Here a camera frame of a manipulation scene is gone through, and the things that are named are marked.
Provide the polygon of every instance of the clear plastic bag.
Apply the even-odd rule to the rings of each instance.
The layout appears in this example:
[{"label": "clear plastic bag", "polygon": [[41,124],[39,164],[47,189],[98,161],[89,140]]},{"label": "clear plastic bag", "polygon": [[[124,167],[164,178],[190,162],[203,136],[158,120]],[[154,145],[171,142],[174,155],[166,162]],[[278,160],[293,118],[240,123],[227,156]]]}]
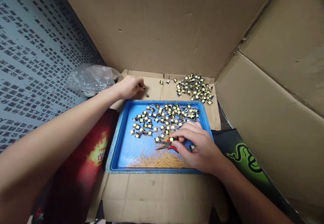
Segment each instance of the clear plastic bag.
[{"label": "clear plastic bag", "polygon": [[73,90],[81,90],[89,93],[99,93],[115,84],[114,80],[120,77],[120,73],[110,67],[83,64],[74,68],[66,79],[66,87]]}]

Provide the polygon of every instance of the blue tray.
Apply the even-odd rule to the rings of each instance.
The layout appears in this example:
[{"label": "blue tray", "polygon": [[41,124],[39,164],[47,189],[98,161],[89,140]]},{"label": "blue tray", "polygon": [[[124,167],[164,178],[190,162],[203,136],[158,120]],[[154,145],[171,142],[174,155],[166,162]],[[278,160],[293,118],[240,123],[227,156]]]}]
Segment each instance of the blue tray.
[{"label": "blue tray", "polygon": [[[200,110],[198,121],[202,128],[207,130],[212,137],[207,114],[204,105],[197,101],[147,101],[147,100],[128,100],[123,104],[117,127],[115,130],[114,138],[110,147],[106,171],[108,173],[177,173],[177,174],[199,174],[200,171],[191,168],[138,168],[128,167],[131,165],[134,158],[141,155],[142,151],[145,154],[152,154],[155,151],[154,136],[141,136],[140,139],[135,138],[130,134],[133,119],[136,115],[142,114],[142,111],[146,110],[147,106],[160,104],[162,107],[165,104],[178,104],[181,107],[191,105]],[[161,123],[153,122],[154,126],[161,126]],[[189,140],[186,140],[185,146],[189,148],[189,144],[192,144]],[[170,150],[170,153],[177,154],[174,150]]]}]

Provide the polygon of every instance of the wall with chinese text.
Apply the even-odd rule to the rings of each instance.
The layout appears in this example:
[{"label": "wall with chinese text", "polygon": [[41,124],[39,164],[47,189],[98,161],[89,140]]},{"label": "wall with chinese text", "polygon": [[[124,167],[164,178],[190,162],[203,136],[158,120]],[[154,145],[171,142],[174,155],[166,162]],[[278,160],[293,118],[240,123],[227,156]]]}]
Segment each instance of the wall with chinese text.
[{"label": "wall with chinese text", "polygon": [[104,64],[67,0],[0,0],[0,153],[86,100],[69,71]]}]

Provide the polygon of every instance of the green snake logo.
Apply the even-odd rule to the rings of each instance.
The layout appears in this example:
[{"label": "green snake logo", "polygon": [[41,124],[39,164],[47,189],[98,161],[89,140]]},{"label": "green snake logo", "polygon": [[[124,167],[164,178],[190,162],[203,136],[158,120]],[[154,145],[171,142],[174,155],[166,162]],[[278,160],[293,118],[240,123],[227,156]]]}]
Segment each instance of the green snake logo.
[{"label": "green snake logo", "polygon": [[247,159],[248,167],[252,172],[254,173],[262,172],[261,167],[259,166],[256,159],[251,154],[249,148],[245,144],[238,144],[236,146],[236,153],[233,154],[227,153],[227,156],[231,159],[234,159],[237,162],[241,162],[242,159]]}]

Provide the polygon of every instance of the red-handled pliers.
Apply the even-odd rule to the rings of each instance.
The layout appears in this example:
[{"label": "red-handled pliers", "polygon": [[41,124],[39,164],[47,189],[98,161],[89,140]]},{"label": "red-handled pliers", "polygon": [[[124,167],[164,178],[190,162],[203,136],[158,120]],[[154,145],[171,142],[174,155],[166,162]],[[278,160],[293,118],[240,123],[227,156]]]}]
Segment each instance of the red-handled pliers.
[{"label": "red-handled pliers", "polygon": [[169,140],[168,140],[167,142],[164,142],[164,141],[158,141],[158,142],[155,142],[155,143],[157,143],[157,144],[164,144],[164,146],[161,146],[161,147],[159,147],[159,148],[157,148],[157,149],[155,149],[155,150],[161,150],[161,149],[165,149],[165,148],[167,148],[168,150],[170,150],[170,149],[174,149],[177,153],[179,153],[178,150],[177,150],[177,148],[174,147],[174,146],[172,146],[172,145],[171,145],[171,142],[170,142]]}]

